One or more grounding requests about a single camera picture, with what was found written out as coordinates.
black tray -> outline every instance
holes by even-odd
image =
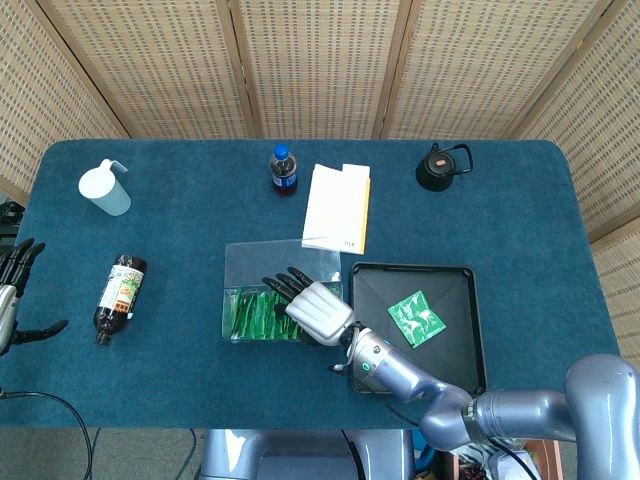
[[[412,348],[387,308],[422,290],[447,328]],[[424,371],[471,395],[487,386],[473,271],[467,267],[391,265],[359,262],[351,270],[351,306],[356,319],[371,328]],[[376,393],[388,393],[367,382]],[[358,382],[354,390],[367,393]]]

black kettle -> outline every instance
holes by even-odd
[[[456,170],[456,162],[447,152],[458,149],[464,149],[467,152],[469,168]],[[468,145],[459,143],[441,150],[438,144],[434,143],[427,156],[420,160],[416,167],[416,180],[427,190],[441,192],[449,188],[449,185],[453,182],[454,175],[469,173],[471,170],[473,170],[473,159]]]

bottle label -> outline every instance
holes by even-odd
[[[294,183],[296,183],[296,174],[292,173],[288,177],[277,177],[275,175],[271,176],[273,178],[273,183],[275,183],[278,187],[291,187]]]
[[[129,313],[142,283],[143,273],[133,268],[114,265],[107,280],[99,307]]]

green square packet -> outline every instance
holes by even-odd
[[[438,315],[429,308],[422,291],[417,291],[392,305],[387,311],[413,348],[422,345],[447,328]]]

blue bottle cap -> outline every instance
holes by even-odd
[[[280,145],[276,145],[276,148],[273,150],[273,154],[278,160],[286,160],[289,156],[289,148],[281,143]]]

